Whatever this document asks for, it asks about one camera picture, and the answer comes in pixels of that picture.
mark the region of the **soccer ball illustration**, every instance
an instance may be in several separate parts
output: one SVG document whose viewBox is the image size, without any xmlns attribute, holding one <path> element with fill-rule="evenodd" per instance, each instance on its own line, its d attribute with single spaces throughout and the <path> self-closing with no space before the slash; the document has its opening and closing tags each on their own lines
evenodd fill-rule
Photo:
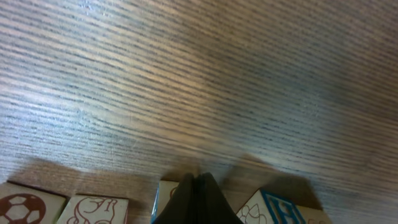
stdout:
<svg viewBox="0 0 398 224">
<path fill-rule="evenodd" d="M 14 194 L 0 199 L 0 223 L 39 224 L 45 214 L 41 198 L 31 194 Z"/>
</svg>

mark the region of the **wood grain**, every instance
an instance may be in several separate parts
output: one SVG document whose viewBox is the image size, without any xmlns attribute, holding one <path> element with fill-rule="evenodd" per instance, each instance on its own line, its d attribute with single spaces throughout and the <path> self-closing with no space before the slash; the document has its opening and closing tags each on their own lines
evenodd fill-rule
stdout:
<svg viewBox="0 0 398 224">
<path fill-rule="evenodd" d="M 162 177 L 212 172 L 237 211 L 285 172 L 334 223 L 397 223 L 397 10 L 0 0 L 0 178 L 148 223 Z"/>
</svg>

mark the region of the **black object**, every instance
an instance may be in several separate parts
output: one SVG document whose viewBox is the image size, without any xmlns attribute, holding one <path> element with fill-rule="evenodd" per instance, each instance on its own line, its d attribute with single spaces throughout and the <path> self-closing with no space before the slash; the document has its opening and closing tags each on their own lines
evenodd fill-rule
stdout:
<svg viewBox="0 0 398 224">
<path fill-rule="evenodd" d="M 152 224 L 242 224 L 210 173 L 185 174 L 163 212 Z"/>
</svg>

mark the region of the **toy block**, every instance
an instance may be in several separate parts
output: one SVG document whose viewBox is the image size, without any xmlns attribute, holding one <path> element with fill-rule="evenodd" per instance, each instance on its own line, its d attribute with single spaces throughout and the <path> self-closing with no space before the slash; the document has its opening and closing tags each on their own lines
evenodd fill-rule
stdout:
<svg viewBox="0 0 398 224">
<path fill-rule="evenodd" d="M 259 189 L 238 211 L 244 224 L 305 224 L 305 220 L 290 200 Z"/>
<path fill-rule="evenodd" d="M 300 211 L 307 224 L 331 224 L 331 220 L 329 219 L 328 215 L 321 210 L 298 205 L 297 209 Z"/>
<path fill-rule="evenodd" d="M 154 207 L 152 209 L 152 215 L 150 221 L 151 223 L 155 221 L 155 219 L 159 216 L 159 214 L 162 213 L 163 209 L 167 205 L 167 202 L 169 202 L 170 198 L 172 198 L 172 195 L 175 189 L 177 189 L 177 186 L 178 182 L 165 181 L 165 180 L 161 180 L 159 182 L 159 186 L 156 191 Z"/>
<path fill-rule="evenodd" d="M 57 224 L 125 224 L 128 204 L 128 199 L 75 195 Z"/>
<path fill-rule="evenodd" d="M 16 184 L 0 185 L 0 223 L 55 223 L 66 199 Z"/>
</svg>

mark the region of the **blue border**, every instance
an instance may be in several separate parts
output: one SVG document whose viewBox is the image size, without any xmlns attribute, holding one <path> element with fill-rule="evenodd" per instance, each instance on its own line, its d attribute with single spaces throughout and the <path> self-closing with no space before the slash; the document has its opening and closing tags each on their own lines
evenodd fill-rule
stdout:
<svg viewBox="0 0 398 224">
<path fill-rule="evenodd" d="M 288 203 L 291 203 L 291 204 L 292 204 L 292 207 L 293 207 L 294 211 L 297 213 L 297 216 L 298 216 L 298 218 L 300 219 L 300 221 L 301 221 L 303 224 L 306 224 L 306 222 L 305 222 L 303 216 L 301 216 L 300 211 L 297 209 L 296 205 L 295 205 L 291 200 L 286 199 L 286 198 L 283 198 L 283 197 L 280 197 L 280 196 L 278 196 L 278 195 L 276 195 L 276 194 L 272 194 L 272 193 L 266 192 L 266 191 L 263 190 L 263 189 L 260 189 L 260 192 L 261 192 L 261 195 L 262 195 L 262 199 L 265 201 L 265 203 L 266 203 L 266 205 L 267 205 L 268 212 L 270 213 L 270 215 L 271 215 L 271 217 L 272 217 L 272 219 L 273 219 L 273 221 L 274 221 L 275 224 L 279 224 L 279 221 L 278 221 L 278 219 L 277 219 L 277 217 L 276 217 L 276 215 L 275 215 L 275 213 L 274 213 L 274 210 L 273 210 L 272 207 L 271 207 L 271 204 L 269 203 L 269 201 L 268 201 L 268 199 L 267 199 L 267 195 L 270 195 L 270 196 L 272 196 L 272 197 L 275 197 L 275 198 L 284 200 L 284 201 L 286 201 L 286 202 L 288 202 Z"/>
</svg>

